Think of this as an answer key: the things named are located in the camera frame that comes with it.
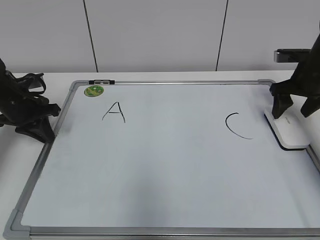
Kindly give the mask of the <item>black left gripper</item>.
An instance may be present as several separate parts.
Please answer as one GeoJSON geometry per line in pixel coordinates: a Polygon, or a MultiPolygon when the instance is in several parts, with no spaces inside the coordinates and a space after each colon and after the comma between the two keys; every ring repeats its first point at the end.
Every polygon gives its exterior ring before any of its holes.
{"type": "Polygon", "coordinates": [[[52,143],[55,134],[48,116],[57,117],[61,108],[43,96],[47,89],[43,76],[28,73],[16,78],[0,62],[0,124],[20,125],[16,133],[52,143]]]}

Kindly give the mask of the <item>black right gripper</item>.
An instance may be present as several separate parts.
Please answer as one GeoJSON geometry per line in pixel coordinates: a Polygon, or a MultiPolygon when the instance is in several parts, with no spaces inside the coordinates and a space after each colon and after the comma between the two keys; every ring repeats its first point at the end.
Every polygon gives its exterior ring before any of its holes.
{"type": "Polygon", "coordinates": [[[290,79],[270,87],[273,96],[272,116],[279,119],[293,105],[290,95],[307,97],[300,112],[308,118],[320,109],[320,38],[317,37],[306,56],[299,61],[290,79]]]}

